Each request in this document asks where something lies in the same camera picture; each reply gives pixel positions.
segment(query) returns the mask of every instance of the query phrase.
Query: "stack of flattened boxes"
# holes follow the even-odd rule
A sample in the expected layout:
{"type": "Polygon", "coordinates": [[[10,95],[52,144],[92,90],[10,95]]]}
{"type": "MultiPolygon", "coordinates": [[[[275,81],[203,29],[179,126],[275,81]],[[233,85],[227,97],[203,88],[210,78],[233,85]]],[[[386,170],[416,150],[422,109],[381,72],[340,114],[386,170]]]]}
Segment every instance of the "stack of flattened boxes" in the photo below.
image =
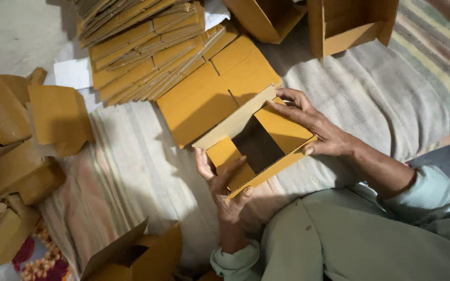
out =
{"type": "Polygon", "coordinates": [[[199,1],[87,2],[75,3],[78,34],[107,105],[160,98],[238,35],[230,22],[204,31],[199,1]]]}

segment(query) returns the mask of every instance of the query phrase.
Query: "white paper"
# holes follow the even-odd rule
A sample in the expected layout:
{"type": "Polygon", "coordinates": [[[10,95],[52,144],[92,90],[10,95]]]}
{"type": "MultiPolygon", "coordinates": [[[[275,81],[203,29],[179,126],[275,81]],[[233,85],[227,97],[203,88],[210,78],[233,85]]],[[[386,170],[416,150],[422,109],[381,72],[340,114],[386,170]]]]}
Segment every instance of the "white paper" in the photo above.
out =
{"type": "Polygon", "coordinates": [[[90,58],[57,62],[53,65],[57,86],[76,90],[93,87],[90,58]]]}
{"type": "Polygon", "coordinates": [[[230,11],[222,0],[206,0],[204,3],[204,18],[206,25],[204,30],[208,30],[223,20],[230,19],[230,11]]]}

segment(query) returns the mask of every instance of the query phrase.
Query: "flattened cardboard box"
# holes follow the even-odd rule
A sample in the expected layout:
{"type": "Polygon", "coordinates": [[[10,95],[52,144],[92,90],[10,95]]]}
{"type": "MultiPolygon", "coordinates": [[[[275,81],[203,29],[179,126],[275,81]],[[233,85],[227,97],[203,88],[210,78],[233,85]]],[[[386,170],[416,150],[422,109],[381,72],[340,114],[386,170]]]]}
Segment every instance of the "flattened cardboard box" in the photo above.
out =
{"type": "Polygon", "coordinates": [[[28,86],[35,140],[56,155],[79,153],[85,142],[94,143],[90,118],[83,96],[74,88],[28,86]]]}
{"type": "Polygon", "coordinates": [[[268,86],[248,100],[192,146],[206,150],[218,173],[224,166],[247,156],[247,163],[232,178],[228,198],[247,186],[257,187],[303,158],[301,147],[317,140],[310,131],[264,104],[284,102],[268,86]]]}
{"type": "Polygon", "coordinates": [[[170,280],[182,255],[180,225],[161,236],[146,235],[147,221],[91,257],[81,280],[170,280]]]}
{"type": "Polygon", "coordinates": [[[374,39],[388,46],[398,0],[312,0],[307,8],[312,54],[323,63],[325,56],[374,39]]]}
{"type": "Polygon", "coordinates": [[[306,7],[292,0],[223,0],[242,26],[264,43],[279,44],[302,19],[306,7]]]}
{"type": "Polygon", "coordinates": [[[0,203],[0,265],[13,259],[40,216],[25,206],[18,195],[10,195],[5,203],[0,203]]]}
{"type": "Polygon", "coordinates": [[[243,35],[157,99],[157,103],[175,143],[184,147],[270,84],[279,87],[282,80],[243,35]]]}

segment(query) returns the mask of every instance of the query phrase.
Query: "folded cardboard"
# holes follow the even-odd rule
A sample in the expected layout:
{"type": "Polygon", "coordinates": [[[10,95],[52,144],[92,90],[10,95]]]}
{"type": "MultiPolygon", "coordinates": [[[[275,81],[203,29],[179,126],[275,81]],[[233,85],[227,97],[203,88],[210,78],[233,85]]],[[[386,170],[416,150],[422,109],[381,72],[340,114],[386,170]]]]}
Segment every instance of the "folded cardboard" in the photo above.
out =
{"type": "Polygon", "coordinates": [[[49,170],[54,175],[58,173],[56,160],[42,156],[32,138],[23,142],[0,158],[0,197],[22,192],[29,204],[41,200],[42,194],[49,194],[59,186],[60,178],[49,176],[49,170]]]}
{"type": "Polygon", "coordinates": [[[40,218],[37,210],[23,204],[18,195],[0,203],[0,265],[9,263],[40,218]]]}
{"type": "Polygon", "coordinates": [[[78,154],[87,141],[95,142],[84,98],[74,88],[28,86],[28,92],[39,145],[64,157],[78,154]]]}
{"type": "Polygon", "coordinates": [[[310,0],[310,47],[323,62],[327,55],[378,39],[388,46],[398,0],[310,0]]]}
{"type": "Polygon", "coordinates": [[[26,79],[0,75],[0,145],[17,143],[30,137],[29,121],[24,108],[26,101],[26,79]]]}
{"type": "Polygon", "coordinates": [[[178,222],[161,236],[144,234],[146,219],[88,261],[81,280],[170,280],[182,254],[178,222]]]}
{"type": "Polygon", "coordinates": [[[292,0],[223,0],[241,25],[264,43],[279,44],[307,12],[292,0]]]}
{"type": "Polygon", "coordinates": [[[270,84],[280,87],[282,81],[254,43],[243,35],[157,103],[175,143],[184,147],[270,84]]]}
{"type": "Polygon", "coordinates": [[[303,157],[301,147],[317,140],[303,126],[264,106],[267,100],[284,104],[276,97],[275,87],[268,86],[192,145],[207,151],[218,173],[231,161],[247,156],[247,163],[228,186],[228,198],[297,162],[303,157]]]}

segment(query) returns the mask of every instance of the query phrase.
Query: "open cardboard box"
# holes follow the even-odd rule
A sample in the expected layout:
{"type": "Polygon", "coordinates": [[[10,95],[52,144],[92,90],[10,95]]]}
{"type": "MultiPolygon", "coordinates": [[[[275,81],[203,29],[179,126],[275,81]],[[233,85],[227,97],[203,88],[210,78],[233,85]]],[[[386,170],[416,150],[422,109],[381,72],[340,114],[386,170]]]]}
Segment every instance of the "open cardboard box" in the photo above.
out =
{"type": "Polygon", "coordinates": [[[182,255],[180,225],[161,236],[146,235],[147,221],[91,257],[81,280],[170,280],[182,255]]]}
{"type": "Polygon", "coordinates": [[[279,44],[307,12],[292,0],[223,0],[241,25],[264,43],[279,44]]]}
{"type": "Polygon", "coordinates": [[[9,263],[40,218],[37,210],[23,204],[18,195],[0,203],[0,265],[9,263]]]}
{"type": "Polygon", "coordinates": [[[229,198],[297,162],[303,157],[302,146],[317,140],[306,128],[265,105],[267,100],[284,104],[274,86],[268,86],[192,145],[206,150],[218,173],[247,156],[247,163],[228,185],[229,198]]]}
{"type": "Polygon", "coordinates": [[[388,46],[398,0],[308,0],[310,45],[323,58],[378,39],[388,46]]]}

